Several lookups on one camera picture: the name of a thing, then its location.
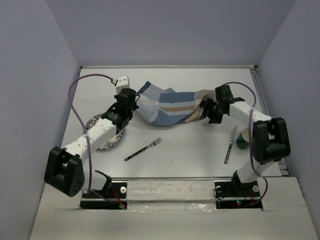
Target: butter knife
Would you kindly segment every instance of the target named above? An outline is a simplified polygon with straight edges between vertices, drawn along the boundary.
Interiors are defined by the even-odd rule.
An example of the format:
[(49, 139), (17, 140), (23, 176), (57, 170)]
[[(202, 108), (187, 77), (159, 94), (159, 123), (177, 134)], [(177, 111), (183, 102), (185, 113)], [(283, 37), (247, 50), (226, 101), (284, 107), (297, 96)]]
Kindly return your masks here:
[(228, 163), (230, 152), (231, 152), (232, 146), (234, 144), (234, 140), (235, 140), (237, 127), (238, 127), (238, 125), (235, 126), (234, 129), (231, 132), (231, 136), (230, 136), (230, 140), (229, 140), (229, 148), (228, 148), (228, 151), (226, 152), (226, 156), (225, 156), (225, 159), (224, 159), (224, 164)]

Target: small cup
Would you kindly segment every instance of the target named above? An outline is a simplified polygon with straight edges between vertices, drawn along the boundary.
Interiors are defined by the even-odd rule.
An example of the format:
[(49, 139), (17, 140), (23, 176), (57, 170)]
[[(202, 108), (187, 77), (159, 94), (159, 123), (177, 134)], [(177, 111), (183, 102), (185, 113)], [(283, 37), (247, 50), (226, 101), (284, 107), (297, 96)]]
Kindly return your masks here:
[(249, 129), (245, 128), (242, 130), (236, 140), (236, 145), (239, 149), (245, 150), (249, 148)]

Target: blue striped towel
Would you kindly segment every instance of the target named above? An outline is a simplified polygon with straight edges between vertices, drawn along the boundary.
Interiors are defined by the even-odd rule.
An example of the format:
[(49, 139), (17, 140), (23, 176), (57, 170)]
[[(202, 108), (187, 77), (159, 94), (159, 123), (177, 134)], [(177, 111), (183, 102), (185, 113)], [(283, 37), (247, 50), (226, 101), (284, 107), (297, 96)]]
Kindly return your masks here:
[(149, 81), (138, 93), (137, 112), (148, 123), (159, 127), (199, 120), (201, 101), (216, 97), (214, 90), (175, 92), (172, 88), (163, 90)]

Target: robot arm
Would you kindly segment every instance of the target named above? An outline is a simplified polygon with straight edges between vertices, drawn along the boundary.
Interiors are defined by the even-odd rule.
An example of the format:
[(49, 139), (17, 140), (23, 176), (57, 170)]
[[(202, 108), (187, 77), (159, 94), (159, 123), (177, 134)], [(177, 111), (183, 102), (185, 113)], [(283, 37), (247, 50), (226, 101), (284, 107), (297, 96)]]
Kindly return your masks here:
[[(118, 78), (115, 88), (117, 95), (114, 97), (117, 102), (86, 134), (63, 148), (54, 147), (49, 153), (44, 181), (69, 197), (88, 189), (89, 175), (85, 175), (83, 170), (83, 164), (88, 158), (87, 137), (92, 153), (128, 125), (133, 117), (133, 111), (138, 108), (137, 93), (130, 89), (128, 77)], [(111, 178), (100, 171), (95, 171), (92, 173), (91, 188), (107, 194), (111, 188)]]
[[(200, 119), (208, 117), (209, 123), (220, 124), (224, 114), (239, 120), (248, 127), (252, 107), (242, 98), (234, 98), (229, 85), (215, 89), (216, 101), (207, 99)], [(252, 113), (253, 166), (260, 175), (274, 162), (290, 154), (290, 143), (286, 121), (272, 118), (254, 109)], [(252, 188), (258, 175), (250, 159), (232, 177), (230, 188), (233, 192), (247, 192)]]

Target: plate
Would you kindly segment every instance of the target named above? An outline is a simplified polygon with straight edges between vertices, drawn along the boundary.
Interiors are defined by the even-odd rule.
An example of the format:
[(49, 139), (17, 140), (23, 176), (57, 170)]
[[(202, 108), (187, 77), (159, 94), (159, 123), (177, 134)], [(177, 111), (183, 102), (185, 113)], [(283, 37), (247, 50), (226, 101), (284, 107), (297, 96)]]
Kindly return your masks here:
[[(100, 114), (95, 115), (94, 117), (92, 117), (85, 124), (85, 129), (87, 129), (87, 130), (91, 129), (98, 122), (98, 120), (101, 118), (102, 114), (103, 113), (100, 113)], [(104, 150), (112, 149), (113, 147), (115, 147), (121, 141), (121, 139), (124, 137), (124, 135), (125, 135), (125, 128), (122, 129), (117, 135), (115, 135), (111, 139), (107, 140), (103, 145), (98, 147), (97, 150), (104, 151)]]

